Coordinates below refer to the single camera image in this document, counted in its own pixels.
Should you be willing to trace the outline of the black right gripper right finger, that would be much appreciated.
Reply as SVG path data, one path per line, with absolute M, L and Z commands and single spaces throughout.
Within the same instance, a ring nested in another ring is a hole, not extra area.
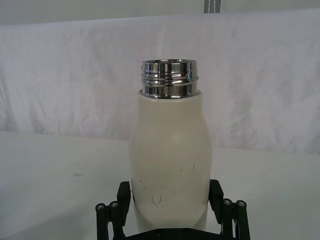
M 243 200 L 233 202 L 224 197 L 218 180 L 211 179 L 209 184 L 209 203 L 214 212 L 220 233 L 214 233 L 214 240 L 249 240 L 250 229 L 247 203 Z

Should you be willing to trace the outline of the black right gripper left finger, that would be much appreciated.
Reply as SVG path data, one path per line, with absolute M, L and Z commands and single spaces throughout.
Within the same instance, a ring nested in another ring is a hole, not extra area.
M 112 224 L 113 240 L 125 240 L 123 227 L 126 224 L 127 214 L 131 202 L 130 182 L 119 184 L 116 200 L 109 205 L 99 203 L 95 206 L 97 240 L 108 240 L 108 224 Z

